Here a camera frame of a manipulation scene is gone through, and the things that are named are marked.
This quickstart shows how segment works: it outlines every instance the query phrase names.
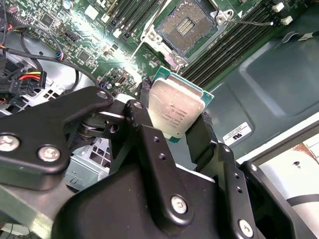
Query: green circuit board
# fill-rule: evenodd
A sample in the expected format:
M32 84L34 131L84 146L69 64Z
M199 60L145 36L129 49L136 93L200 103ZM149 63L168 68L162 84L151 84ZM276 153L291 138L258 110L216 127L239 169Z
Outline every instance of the green circuit board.
M152 17L155 16L152 21L155 28L159 27L167 16L172 14L176 5L181 3L181 0L6 1L9 6L19 7L19 12L12 15L15 20L20 24L36 25L49 31L62 46L68 61L93 74L101 82L101 87L106 87L114 95L126 93L133 96L142 79L154 76L160 66L170 67L161 53L156 52L146 43L141 44L141 35L146 28L146 23L150 22ZM206 23L216 24L209 15L216 10L210 3L212 0L184 1L198 4ZM234 11L234 19L239 19L260 1L252 0L242 3L239 0L216 0L215 2L219 10L231 9ZM297 5L288 6L298 11ZM183 30L182 35L188 34L187 31L195 25L193 21L187 19L184 24L179 26L179 29ZM231 25L227 26L221 35L226 34L231 27ZM121 34L116 33L119 29L122 31ZM186 56L200 49L215 32L214 28L206 30L198 40L194 40L196 43ZM41 39L56 49L52 40L42 32L29 31L29 35ZM207 45L207 49L218 40L222 39L216 38ZM188 65L194 64L205 52L206 49L202 50ZM186 70L187 67L182 68L179 74Z

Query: metal bracket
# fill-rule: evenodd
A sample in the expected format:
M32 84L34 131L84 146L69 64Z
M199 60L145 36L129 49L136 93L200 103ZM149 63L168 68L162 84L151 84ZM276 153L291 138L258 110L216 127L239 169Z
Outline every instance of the metal bracket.
M64 127L112 102L109 93L87 87L0 119L0 183L33 190L55 187L70 162Z

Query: black plastic part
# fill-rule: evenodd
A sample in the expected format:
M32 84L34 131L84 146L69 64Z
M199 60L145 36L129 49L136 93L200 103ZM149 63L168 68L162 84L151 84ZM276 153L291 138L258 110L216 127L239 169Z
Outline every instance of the black plastic part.
M127 122L124 114L125 104L114 100L105 112L87 117L78 132L86 137L101 137L110 140L125 141L128 136Z
M219 239L217 186L181 169L196 216L177 236L161 231L150 212L145 176L138 164L123 167L71 198L58 213L52 239Z
M97 95L96 87L87 87L54 101L37 105L0 119L1 135L13 135L20 141L11 152L0 151L0 183L33 190L56 186L70 162L70 150L63 129L65 125L107 108L113 97ZM43 146L54 146L61 156L55 162L38 158Z
M252 238L258 238L245 175L236 167L231 149L219 143L215 148L213 159L201 170L201 173L213 177L220 189L218 192L220 234L225 238L247 238L238 225L240 220L245 220L253 230Z
M211 122L211 117L203 113L186 132L190 158L193 163L197 164L199 171L213 158L218 144Z
M254 171L247 161L240 169L247 179L256 225L267 239L316 238L260 168Z
M7 58L5 56L0 56L0 74L4 72L7 63Z
M125 114L129 137L113 158L110 173L129 163L140 163L154 222L168 235L177 235L191 223L194 210L163 133L153 128L147 108L139 101L129 101ZM186 201L186 213L173 209L171 198L175 195Z

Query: red and yellow wires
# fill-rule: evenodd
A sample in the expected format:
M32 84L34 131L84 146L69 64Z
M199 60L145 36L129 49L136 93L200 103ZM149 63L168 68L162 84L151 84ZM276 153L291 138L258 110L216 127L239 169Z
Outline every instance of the red and yellow wires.
M25 79L36 79L37 81L40 81L41 74L42 72L40 71L28 72L24 74L23 76L21 76L19 80L23 81Z

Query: sticker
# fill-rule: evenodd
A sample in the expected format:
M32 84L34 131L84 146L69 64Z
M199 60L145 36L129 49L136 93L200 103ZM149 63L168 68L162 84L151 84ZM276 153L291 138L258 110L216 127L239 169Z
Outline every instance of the sticker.
M251 131L252 130L249 127L249 125L247 124L247 122L244 122L243 124L241 124L240 126L235 128L233 131L231 131L230 133L226 134L223 137L223 140L224 140L226 145L230 146L234 142L237 142L238 140L242 139L244 136L246 136L249 133L251 133Z

